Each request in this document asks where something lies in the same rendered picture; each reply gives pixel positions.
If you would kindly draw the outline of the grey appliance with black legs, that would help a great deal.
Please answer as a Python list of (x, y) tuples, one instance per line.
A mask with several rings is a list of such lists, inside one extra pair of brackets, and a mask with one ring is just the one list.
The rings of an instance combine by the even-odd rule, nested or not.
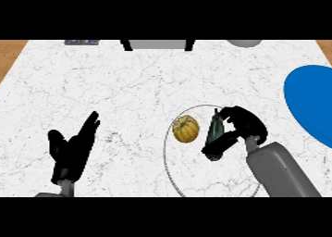
[(194, 50), (194, 40), (121, 40), (126, 51), (135, 49), (182, 49)]

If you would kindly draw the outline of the grey round object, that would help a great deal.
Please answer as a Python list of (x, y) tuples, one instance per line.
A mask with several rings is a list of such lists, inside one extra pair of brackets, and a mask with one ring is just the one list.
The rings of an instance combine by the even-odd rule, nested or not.
[(260, 44), (260, 40), (229, 40), (229, 43), (238, 47), (251, 48)]

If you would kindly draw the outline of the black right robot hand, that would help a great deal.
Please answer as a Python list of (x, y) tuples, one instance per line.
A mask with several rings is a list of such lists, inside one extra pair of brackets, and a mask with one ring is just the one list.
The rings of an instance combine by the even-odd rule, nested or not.
[(223, 119), (225, 133), (213, 141), (205, 144), (201, 153), (219, 155), (238, 143), (242, 137), (247, 143), (248, 152), (254, 151), (267, 140), (267, 127), (257, 116), (241, 106), (225, 107), (219, 111)]

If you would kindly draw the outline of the dark blue flat object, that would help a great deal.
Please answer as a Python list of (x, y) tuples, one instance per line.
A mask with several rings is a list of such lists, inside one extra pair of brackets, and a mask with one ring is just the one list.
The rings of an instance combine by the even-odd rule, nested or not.
[(65, 40), (65, 45), (99, 45), (99, 40)]

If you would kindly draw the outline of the yellow orange pumpkin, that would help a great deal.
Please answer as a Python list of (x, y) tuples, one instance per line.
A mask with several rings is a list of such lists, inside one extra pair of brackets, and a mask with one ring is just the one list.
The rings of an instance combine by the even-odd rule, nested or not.
[(173, 134), (182, 143), (191, 143), (198, 136), (200, 125), (192, 116), (185, 115), (176, 119), (173, 125)]

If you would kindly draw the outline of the blue plate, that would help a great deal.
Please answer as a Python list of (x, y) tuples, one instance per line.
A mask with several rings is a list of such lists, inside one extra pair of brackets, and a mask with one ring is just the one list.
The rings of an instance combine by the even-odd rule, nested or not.
[(319, 65), (295, 68), (287, 76), (284, 92), (292, 117), (332, 149), (332, 68)]

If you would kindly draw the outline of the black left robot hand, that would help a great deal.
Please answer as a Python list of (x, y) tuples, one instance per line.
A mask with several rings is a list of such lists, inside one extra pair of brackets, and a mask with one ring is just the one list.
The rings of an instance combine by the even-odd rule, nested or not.
[(65, 139), (59, 131), (51, 130), (48, 132), (49, 154), (55, 160), (51, 179), (54, 184), (64, 180), (76, 182), (80, 179), (99, 125), (99, 113), (93, 111), (79, 133), (70, 140)]

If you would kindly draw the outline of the round white marble placemat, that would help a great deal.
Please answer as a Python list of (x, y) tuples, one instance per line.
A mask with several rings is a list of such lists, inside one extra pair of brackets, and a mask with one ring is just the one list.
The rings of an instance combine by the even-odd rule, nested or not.
[[(263, 185), (247, 165), (247, 146), (242, 139), (225, 151), (217, 161), (201, 153), (205, 146), (214, 112), (222, 106), (198, 105), (174, 117), (163, 145), (163, 163), (169, 181), (182, 197), (257, 197)], [(200, 125), (195, 140), (182, 143), (174, 136), (176, 121), (191, 116)]]

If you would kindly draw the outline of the dark green eggplant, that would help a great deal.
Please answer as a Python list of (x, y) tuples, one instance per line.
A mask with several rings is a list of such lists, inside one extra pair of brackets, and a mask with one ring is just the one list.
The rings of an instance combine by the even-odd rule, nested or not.
[[(213, 141), (223, 135), (223, 133), (225, 133), (223, 119), (219, 115), (219, 111), (214, 111), (205, 144), (211, 144)], [(222, 158), (222, 156), (223, 156), (222, 154), (219, 155), (205, 154), (205, 157), (210, 159), (210, 161), (217, 161)]]

